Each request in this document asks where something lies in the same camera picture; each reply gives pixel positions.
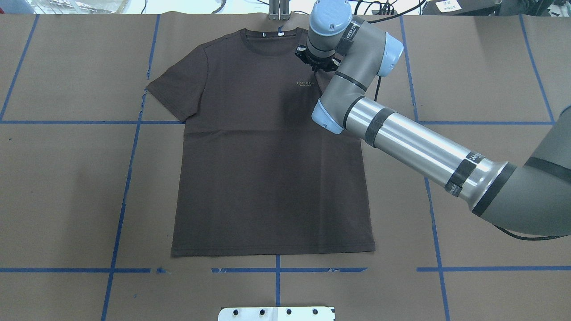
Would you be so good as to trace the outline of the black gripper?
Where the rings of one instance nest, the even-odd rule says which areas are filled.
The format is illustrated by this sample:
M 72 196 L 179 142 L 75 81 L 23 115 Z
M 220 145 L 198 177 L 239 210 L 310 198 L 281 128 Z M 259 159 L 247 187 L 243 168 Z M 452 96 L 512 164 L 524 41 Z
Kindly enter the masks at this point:
M 328 58 L 320 58 L 313 55 L 306 45 L 298 45 L 294 53 L 300 61 L 306 65 L 310 65 L 312 71 L 335 72 L 340 66 L 340 60 L 334 56 Z

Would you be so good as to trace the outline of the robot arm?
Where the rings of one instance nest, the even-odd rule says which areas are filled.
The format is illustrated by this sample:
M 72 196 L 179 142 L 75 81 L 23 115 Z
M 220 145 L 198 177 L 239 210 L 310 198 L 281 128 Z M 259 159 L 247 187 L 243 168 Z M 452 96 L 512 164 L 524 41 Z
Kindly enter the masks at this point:
M 335 73 L 312 112 L 314 122 L 393 156 L 497 228 L 544 238 L 570 234 L 569 107 L 524 166 L 493 162 L 365 97 L 374 77 L 391 73 L 404 45 L 353 15 L 348 1 L 317 0 L 309 25 L 296 55 L 314 70 Z

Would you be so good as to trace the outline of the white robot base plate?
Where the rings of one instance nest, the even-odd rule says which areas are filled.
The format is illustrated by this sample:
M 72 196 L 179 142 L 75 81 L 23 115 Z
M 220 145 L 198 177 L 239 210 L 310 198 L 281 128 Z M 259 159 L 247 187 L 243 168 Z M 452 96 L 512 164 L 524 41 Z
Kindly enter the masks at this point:
M 218 314 L 219 321 L 335 321 L 334 307 L 227 307 Z

